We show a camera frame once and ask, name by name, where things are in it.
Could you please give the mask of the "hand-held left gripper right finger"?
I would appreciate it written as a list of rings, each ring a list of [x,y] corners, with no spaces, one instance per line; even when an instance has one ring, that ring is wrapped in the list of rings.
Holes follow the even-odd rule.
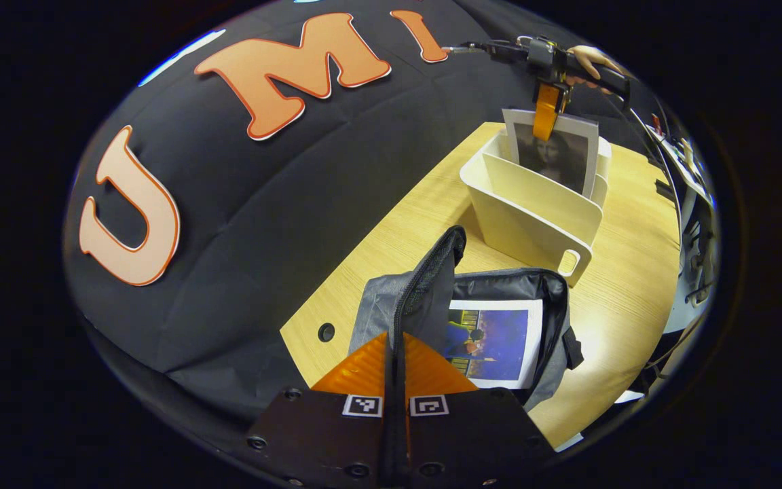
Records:
[[[533,487],[556,459],[508,388],[477,388],[425,342],[405,341],[410,487]]]

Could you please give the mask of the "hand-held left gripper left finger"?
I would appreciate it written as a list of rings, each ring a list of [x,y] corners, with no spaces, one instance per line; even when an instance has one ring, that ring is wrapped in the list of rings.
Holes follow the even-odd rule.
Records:
[[[393,486],[393,336],[368,341],[310,389],[279,392],[245,455],[294,487]]]

